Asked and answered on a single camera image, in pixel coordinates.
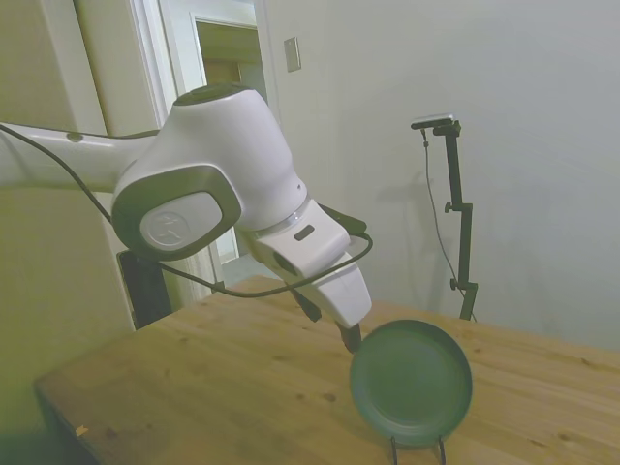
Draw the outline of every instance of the black cable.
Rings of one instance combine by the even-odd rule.
[[[392,436],[389,442],[391,443],[391,461],[394,465],[398,465],[398,450],[396,450],[396,438]]]
[[[77,186],[79,186],[79,188],[82,190],[82,192],[84,194],[86,194],[86,196],[88,197],[88,199],[90,199],[91,202],[93,202],[93,204],[97,207],[97,209],[101,212],[102,215],[104,215],[104,218],[106,218],[106,220],[111,224],[111,216],[109,215],[109,213],[106,211],[106,209],[104,208],[103,205],[101,205],[101,203],[99,202],[99,200],[95,197],[95,195],[92,193],[92,191],[88,188],[88,186],[86,186],[86,184],[84,183],[84,181],[81,180],[81,178],[79,177],[79,175],[69,166],[67,165],[60,157],[58,157],[58,155],[54,154],[51,150],[43,147],[42,145],[40,145],[39,143],[33,141],[32,139],[14,131],[11,128],[8,128],[7,126],[0,124],[0,131],[4,131],[7,134],[10,134],[11,136],[13,136],[14,138],[17,138],[37,149],[39,149],[41,152],[45,153],[49,158],[51,158],[54,162],[56,162],[58,165],[60,165],[68,174],[70,177],[73,178],[73,180],[76,182]],[[229,289],[226,289],[222,286],[219,286],[217,284],[214,283],[209,283],[208,281],[205,281],[201,278],[199,278],[198,276],[194,276],[193,274],[189,274],[186,273],[184,271],[179,271],[178,269],[175,269],[167,264],[163,264],[163,263],[159,263],[159,262],[154,262],[156,265],[158,265],[160,268],[162,268],[163,270],[167,271],[168,273],[172,273],[175,274],[176,276],[180,276],[182,278],[185,279],[189,279],[190,281],[194,281],[195,283],[198,284],[202,284],[203,286],[208,287],[211,291],[216,291],[218,293],[224,294],[224,295],[230,295],[232,297],[240,297],[240,298],[258,298],[258,297],[267,297],[269,295],[276,295],[276,294],[280,294],[280,293],[285,293],[287,291],[292,291],[293,289],[296,288],[300,288],[302,286],[306,286],[310,283],[313,283],[315,281],[317,281],[318,279],[321,279],[325,276],[327,276],[330,273],[333,273],[334,271],[337,271],[341,268],[344,268],[345,266],[348,266],[350,264],[353,264],[354,262],[356,262],[357,260],[361,259],[362,257],[364,257],[368,252],[370,252],[370,249],[372,249],[373,246],[373,241],[370,238],[370,236],[366,233],[361,233],[361,234],[352,234],[352,236],[354,237],[359,237],[362,238],[364,240],[366,240],[367,245],[366,248],[364,250],[362,250],[359,254],[357,254],[356,256],[336,265],[333,266],[325,271],[322,271],[321,273],[315,274],[314,276],[311,276],[309,278],[305,278],[302,279],[301,281],[297,281],[294,284],[288,284],[286,286],[281,286],[279,288],[274,288],[274,289],[270,289],[268,291],[261,291],[259,293],[238,293],[237,291],[231,291]]]
[[[232,297],[241,297],[241,298],[259,298],[259,297],[267,297],[270,295],[276,295],[276,294],[280,294],[280,293],[285,293],[286,291],[292,291],[293,289],[299,288],[301,286],[306,286],[310,283],[313,283],[315,281],[317,281],[318,279],[321,279],[325,276],[327,276],[330,273],[333,273],[334,271],[337,271],[340,268],[344,268],[345,266],[348,266],[350,264],[353,264],[355,262],[357,262],[359,259],[361,259],[362,257],[364,257],[368,252],[370,252],[370,249],[372,249],[373,246],[373,241],[370,238],[370,236],[366,233],[362,233],[362,234],[352,234],[353,237],[360,237],[364,240],[366,240],[368,242],[368,244],[366,245],[366,248],[364,250],[362,250],[360,253],[358,253],[357,255],[355,255],[354,257],[336,265],[333,266],[332,268],[326,269],[325,271],[322,271],[321,273],[315,274],[314,276],[311,276],[309,278],[305,278],[302,279],[301,281],[297,281],[294,284],[287,284],[285,286],[281,286],[279,288],[274,288],[274,289],[270,289],[268,291],[261,291],[259,293],[238,293],[237,291],[231,291],[229,289],[225,289],[222,288],[221,286],[217,286],[213,283],[209,283],[207,281],[204,281],[203,279],[194,276],[192,274],[186,273],[184,271],[179,271],[178,269],[174,269],[171,266],[168,266],[167,264],[163,264],[163,263],[158,263],[158,265],[164,269],[165,271],[169,271],[170,273],[176,274],[178,276],[182,276],[183,278],[187,278],[190,281],[194,281],[195,283],[199,283],[202,284],[203,286],[207,286],[208,288],[212,289],[213,291],[217,291],[218,293],[222,293],[225,295],[230,295]]]
[[[446,465],[446,448],[444,447],[444,440],[441,436],[439,437],[439,455],[441,465]]]
[[[446,247],[444,247],[444,240],[442,239],[442,235],[439,231],[439,221],[437,220],[437,208],[435,207],[435,199],[433,197],[433,190],[430,187],[430,174],[429,174],[429,168],[428,168],[428,145],[429,143],[428,143],[428,140],[426,139],[426,131],[422,129],[421,132],[422,132],[422,137],[424,138],[424,155],[425,155],[425,160],[426,160],[426,187],[428,188],[428,197],[430,197],[430,204],[433,207],[433,219],[435,220],[435,231],[437,232],[437,239],[439,240],[439,245],[442,249],[442,253],[444,254],[444,258],[446,258],[446,262],[448,262],[449,270],[452,273],[452,278],[454,278],[454,282],[458,283],[458,279],[456,279],[456,273],[454,272],[454,266],[452,266],[450,258],[448,257],[448,253],[446,252]],[[456,288],[461,293],[464,299],[465,294],[463,293],[463,291],[458,286]],[[478,319],[476,318],[476,315],[474,315],[474,312],[472,312],[472,318],[474,319],[476,323],[478,322]]]

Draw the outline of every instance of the robot logo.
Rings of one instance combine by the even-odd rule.
[[[189,226],[185,218],[177,213],[161,212],[150,219],[148,235],[161,245],[179,245],[187,236]]]

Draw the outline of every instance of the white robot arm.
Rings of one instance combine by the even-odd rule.
[[[351,258],[347,231],[308,196],[254,90],[195,89],[174,103],[159,133],[127,139],[6,126],[60,156],[91,190],[113,192],[118,237],[152,260],[187,258],[233,226],[254,258],[287,284]],[[0,187],[11,186],[74,184],[35,147],[0,132]],[[371,307],[356,263],[293,294],[311,318],[326,311],[355,349],[357,324]]]

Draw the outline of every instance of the black stand pole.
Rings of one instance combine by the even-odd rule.
[[[472,251],[472,216],[474,206],[472,203],[463,203],[463,193],[461,191],[461,173],[458,166],[458,147],[456,139],[461,134],[461,125],[458,120],[451,124],[438,126],[433,129],[435,136],[446,138],[446,150],[448,152],[448,173],[449,189],[452,201],[446,203],[446,213],[458,211],[461,213],[461,238],[458,253],[458,281],[453,278],[449,280],[450,287],[460,289],[464,293],[463,306],[461,307],[460,318],[471,320],[474,312],[474,303],[478,293],[478,283],[469,280],[469,264]]]

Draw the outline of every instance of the table surface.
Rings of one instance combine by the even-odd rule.
[[[238,289],[278,285],[252,278]],[[620,464],[620,354],[375,302],[452,335],[474,373],[448,465]],[[45,376],[38,389],[104,464],[391,464],[358,415],[351,356],[288,294],[216,294]],[[399,452],[438,464],[437,451]]]

